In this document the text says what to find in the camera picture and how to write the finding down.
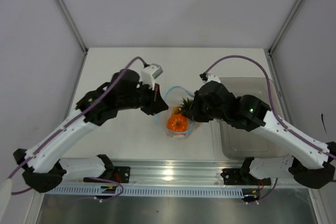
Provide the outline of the clear zip top bag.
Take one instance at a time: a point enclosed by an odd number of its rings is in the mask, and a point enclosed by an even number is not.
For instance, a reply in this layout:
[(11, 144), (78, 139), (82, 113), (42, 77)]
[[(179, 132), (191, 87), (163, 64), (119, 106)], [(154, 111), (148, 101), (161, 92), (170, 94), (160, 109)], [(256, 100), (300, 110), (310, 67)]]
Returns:
[(174, 86), (168, 89), (163, 100), (169, 108), (156, 115), (156, 125), (168, 137), (189, 137), (200, 126), (200, 123), (196, 123), (186, 116), (187, 111), (193, 105), (194, 94), (181, 86)]

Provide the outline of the yellow toy squash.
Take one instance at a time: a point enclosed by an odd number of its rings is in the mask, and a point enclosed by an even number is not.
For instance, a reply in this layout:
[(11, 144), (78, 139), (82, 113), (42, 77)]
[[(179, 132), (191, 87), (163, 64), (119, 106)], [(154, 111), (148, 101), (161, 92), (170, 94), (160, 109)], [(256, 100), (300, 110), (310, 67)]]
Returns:
[(181, 108), (180, 107), (174, 107), (172, 110), (172, 115), (180, 114), (181, 113)]

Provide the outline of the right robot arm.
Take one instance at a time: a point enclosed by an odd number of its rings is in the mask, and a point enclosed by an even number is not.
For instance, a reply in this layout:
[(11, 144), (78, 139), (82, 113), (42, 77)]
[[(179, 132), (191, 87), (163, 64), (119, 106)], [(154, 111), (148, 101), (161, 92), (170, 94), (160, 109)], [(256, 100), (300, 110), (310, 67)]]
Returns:
[(257, 179), (293, 178), (303, 186), (320, 189), (334, 180), (335, 143), (321, 143), (303, 134), (253, 95), (236, 97), (220, 82), (210, 81), (195, 91), (187, 116), (196, 122), (224, 121), (287, 149), (290, 154), (285, 157), (246, 158), (239, 174), (246, 184)]

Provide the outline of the toy pineapple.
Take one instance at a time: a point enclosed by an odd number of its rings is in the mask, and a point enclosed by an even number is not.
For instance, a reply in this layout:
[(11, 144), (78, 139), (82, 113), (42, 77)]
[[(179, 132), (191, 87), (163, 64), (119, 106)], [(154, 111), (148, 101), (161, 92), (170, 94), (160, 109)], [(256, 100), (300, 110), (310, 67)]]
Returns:
[(190, 110), (193, 105), (193, 99), (183, 98), (182, 103), (179, 105), (180, 113), (186, 116), (186, 113)]

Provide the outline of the orange toy pumpkin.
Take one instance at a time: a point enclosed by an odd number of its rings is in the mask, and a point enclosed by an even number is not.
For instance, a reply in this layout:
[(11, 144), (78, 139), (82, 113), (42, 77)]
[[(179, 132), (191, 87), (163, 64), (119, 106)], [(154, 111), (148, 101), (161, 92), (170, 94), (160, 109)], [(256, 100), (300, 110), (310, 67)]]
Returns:
[(174, 132), (185, 132), (188, 129), (187, 118), (181, 114), (172, 115), (168, 119), (166, 127)]

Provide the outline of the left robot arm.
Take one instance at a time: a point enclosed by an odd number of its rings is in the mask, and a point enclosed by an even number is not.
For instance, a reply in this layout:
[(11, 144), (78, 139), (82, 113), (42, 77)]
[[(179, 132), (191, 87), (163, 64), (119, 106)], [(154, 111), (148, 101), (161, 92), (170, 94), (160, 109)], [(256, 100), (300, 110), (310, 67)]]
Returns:
[(146, 65), (141, 73), (122, 69), (110, 82), (89, 91), (75, 109), (48, 137), (13, 155), (24, 169), (25, 183), (39, 193), (46, 193), (62, 182), (108, 182), (117, 180), (116, 169), (104, 154), (92, 158), (66, 159), (63, 155), (84, 136), (114, 119), (119, 111), (140, 109), (156, 115), (169, 107), (162, 99), (156, 78), (163, 70), (159, 65)]

